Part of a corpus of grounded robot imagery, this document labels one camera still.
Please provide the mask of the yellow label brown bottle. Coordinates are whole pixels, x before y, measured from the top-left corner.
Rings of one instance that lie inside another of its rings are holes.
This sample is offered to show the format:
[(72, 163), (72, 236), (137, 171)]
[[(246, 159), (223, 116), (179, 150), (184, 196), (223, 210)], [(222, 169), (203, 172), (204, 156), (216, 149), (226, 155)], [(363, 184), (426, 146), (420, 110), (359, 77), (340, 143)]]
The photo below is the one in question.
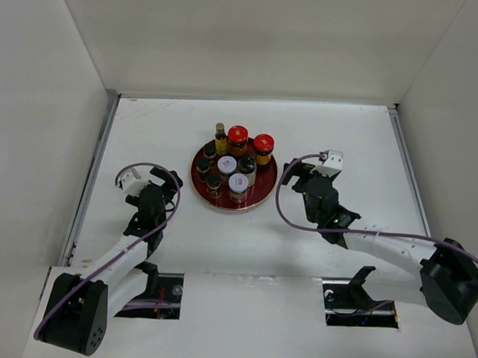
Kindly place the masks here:
[(217, 123), (215, 134), (215, 149), (216, 154), (219, 156), (224, 156), (228, 153), (228, 136), (224, 129), (224, 123)]

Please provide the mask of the red lid sauce jar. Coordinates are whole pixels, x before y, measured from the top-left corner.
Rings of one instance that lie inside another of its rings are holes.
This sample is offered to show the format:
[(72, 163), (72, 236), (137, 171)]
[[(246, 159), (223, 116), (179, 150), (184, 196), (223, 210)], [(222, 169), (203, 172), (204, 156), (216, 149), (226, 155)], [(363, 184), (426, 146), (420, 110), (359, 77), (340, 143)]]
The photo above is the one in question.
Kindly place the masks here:
[(253, 142), (256, 164), (258, 166), (267, 166), (272, 158), (275, 141), (271, 135), (266, 133), (259, 134)]

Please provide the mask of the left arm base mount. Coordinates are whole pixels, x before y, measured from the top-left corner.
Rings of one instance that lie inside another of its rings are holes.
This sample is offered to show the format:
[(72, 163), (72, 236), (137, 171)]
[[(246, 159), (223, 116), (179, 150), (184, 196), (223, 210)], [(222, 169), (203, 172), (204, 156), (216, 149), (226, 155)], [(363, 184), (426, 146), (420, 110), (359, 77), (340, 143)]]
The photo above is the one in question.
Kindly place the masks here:
[(180, 318), (184, 275), (160, 273), (158, 266), (144, 262), (136, 267), (147, 276), (147, 286), (116, 314), (118, 318), (178, 320)]

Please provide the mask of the small white lid jar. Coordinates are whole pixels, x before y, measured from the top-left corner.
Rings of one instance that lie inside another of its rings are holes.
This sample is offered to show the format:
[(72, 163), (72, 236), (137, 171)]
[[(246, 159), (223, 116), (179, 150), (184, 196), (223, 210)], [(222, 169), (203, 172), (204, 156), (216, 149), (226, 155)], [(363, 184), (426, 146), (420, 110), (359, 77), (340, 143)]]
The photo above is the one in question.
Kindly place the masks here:
[(237, 160), (231, 155), (224, 155), (217, 161), (216, 168), (220, 175), (221, 184), (228, 185), (230, 176), (236, 173)]

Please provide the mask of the white bottle black cap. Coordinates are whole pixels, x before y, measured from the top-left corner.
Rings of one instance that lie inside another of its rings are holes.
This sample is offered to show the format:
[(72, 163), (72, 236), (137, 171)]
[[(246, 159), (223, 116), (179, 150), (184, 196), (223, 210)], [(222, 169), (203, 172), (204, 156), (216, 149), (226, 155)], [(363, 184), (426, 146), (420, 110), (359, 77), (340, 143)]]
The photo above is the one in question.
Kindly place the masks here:
[(248, 186), (251, 188), (256, 180), (257, 165), (254, 157), (245, 154), (237, 161), (237, 172), (244, 174), (247, 178)]

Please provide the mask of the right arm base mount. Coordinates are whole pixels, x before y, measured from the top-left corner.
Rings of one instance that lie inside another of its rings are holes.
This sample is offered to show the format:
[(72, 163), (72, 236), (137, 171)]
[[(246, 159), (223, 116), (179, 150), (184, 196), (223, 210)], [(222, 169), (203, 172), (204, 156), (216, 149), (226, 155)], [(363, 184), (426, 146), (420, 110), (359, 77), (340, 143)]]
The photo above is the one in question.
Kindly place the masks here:
[(376, 270), (365, 266), (354, 277), (323, 280), (325, 322), (335, 327), (398, 329), (396, 305), (391, 300), (374, 301), (363, 288)]

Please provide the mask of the white lid spice jar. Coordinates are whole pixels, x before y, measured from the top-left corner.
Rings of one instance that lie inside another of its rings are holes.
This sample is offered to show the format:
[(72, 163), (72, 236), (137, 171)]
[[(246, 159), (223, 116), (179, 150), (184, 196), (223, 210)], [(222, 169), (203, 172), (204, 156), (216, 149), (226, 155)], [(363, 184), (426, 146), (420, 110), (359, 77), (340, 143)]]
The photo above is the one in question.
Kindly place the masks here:
[(247, 190), (249, 188), (248, 178), (243, 173), (232, 174), (228, 178), (229, 198), (235, 204), (241, 204), (247, 199)]

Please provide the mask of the small black cap bottle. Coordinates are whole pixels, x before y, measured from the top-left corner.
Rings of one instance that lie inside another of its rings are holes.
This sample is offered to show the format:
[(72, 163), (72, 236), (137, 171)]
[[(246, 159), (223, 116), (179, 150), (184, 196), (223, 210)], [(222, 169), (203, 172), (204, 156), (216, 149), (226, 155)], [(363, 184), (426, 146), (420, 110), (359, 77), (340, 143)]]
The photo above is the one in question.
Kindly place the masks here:
[(209, 160), (206, 157), (200, 157), (196, 160), (195, 167), (199, 175), (199, 181), (205, 183), (210, 169)]
[(208, 161), (209, 168), (214, 169), (216, 167), (216, 161), (217, 161), (215, 144), (206, 143), (203, 146), (203, 155)]
[(210, 173), (206, 179), (208, 194), (214, 200), (221, 197), (221, 180), (220, 175)]

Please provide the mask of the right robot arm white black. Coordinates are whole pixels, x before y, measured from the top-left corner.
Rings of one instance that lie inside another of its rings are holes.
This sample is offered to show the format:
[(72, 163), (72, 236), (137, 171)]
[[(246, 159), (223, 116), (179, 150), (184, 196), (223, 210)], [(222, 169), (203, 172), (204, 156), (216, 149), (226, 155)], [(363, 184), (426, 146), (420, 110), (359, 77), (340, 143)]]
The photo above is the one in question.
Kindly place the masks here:
[(339, 202), (333, 182), (341, 163), (322, 155), (319, 160), (312, 165), (303, 156), (286, 163), (278, 182), (286, 186), (296, 178), (292, 189), (303, 197), (311, 223), (307, 230), (332, 245), (400, 269), (391, 273), (366, 265), (347, 283), (328, 286), (323, 296), (329, 309), (350, 308), (356, 317), (400, 301), (424, 306), (450, 324), (463, 324), (478, 303), (478, 258), (452, 239), (392, 233), (366, 223)]

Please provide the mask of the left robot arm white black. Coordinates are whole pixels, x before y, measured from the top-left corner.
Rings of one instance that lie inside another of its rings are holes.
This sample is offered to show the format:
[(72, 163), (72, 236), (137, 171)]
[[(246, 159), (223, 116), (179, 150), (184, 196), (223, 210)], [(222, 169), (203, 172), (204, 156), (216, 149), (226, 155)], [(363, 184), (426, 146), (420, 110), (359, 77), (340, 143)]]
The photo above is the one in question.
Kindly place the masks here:
[(144, 180), (137, 166), (123, 168), (114, 179), (126, 203), (136, 209), (128, 226), (84, 272), (62, 273), (55, 279), (34, 340), (91, 356), (117, 314), (143, 310), (160, 314), (181, 305), (171, 288), (160, 285), (158, 267), (149, 258), (178, 210), (182, 179), (174, 170), (151, 163), (151, 175), (162, 181), (158, 185)]

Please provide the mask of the small red lid jar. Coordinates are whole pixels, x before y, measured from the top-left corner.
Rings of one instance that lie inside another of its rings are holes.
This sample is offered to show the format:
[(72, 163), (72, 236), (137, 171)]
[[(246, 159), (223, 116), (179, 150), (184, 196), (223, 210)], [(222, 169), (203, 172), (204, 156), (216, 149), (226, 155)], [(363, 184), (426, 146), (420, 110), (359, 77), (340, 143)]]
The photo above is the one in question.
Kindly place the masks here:
[(228, 147), (230, 154), (236, 158), (247, 151), (248, 130), (242, 125), (235, 125), (228, 130)]

